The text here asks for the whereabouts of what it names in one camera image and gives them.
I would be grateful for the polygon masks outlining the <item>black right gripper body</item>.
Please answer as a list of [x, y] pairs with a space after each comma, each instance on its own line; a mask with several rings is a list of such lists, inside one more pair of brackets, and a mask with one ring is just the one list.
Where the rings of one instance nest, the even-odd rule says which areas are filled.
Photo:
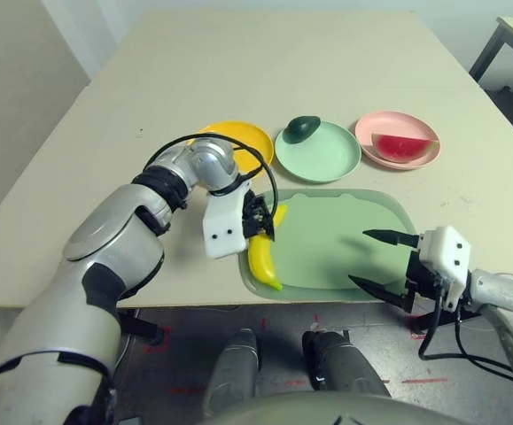
[[410, 252], [405, 281], [406, 293], [401, 295], [401, 308], [412, 310], [416, 295], [435, 300], [441, 293], [440, 279], [419, 259], [419, 252]]

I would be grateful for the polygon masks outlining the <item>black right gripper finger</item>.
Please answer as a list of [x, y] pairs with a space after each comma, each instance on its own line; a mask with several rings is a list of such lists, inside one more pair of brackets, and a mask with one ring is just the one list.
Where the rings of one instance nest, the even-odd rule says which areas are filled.
[[364, 230], [362, 233], [365, 236], [391, 245], [405, 245], [416, 248], [419, 243], [419, 235], [410, 235], [390, 229], [368, 229]]
[[387, 304], [397, 306], [399, 308], [410, 308], [411, 307], [411, 296], [404, 294], [395, 294], [385, 289], [385, 287], [379, 283], [373, 282], [368, 279], [364, 279], [354, 275], [348, 275], [348, 278], [353, 281], [360, 289], [364, 290], [372, 297], [384, 301]]

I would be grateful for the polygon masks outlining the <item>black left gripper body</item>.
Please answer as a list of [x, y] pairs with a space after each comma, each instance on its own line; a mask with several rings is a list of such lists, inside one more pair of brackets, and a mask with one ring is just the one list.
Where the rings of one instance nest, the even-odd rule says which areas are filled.
[[271, 241], [275, 240], [274, 218], [277, 204], [268, 208], [263, 195], [255, 195], [247, 192], [242, 208], [242, 229], [246, 239], [254, 236], [267, 236]]

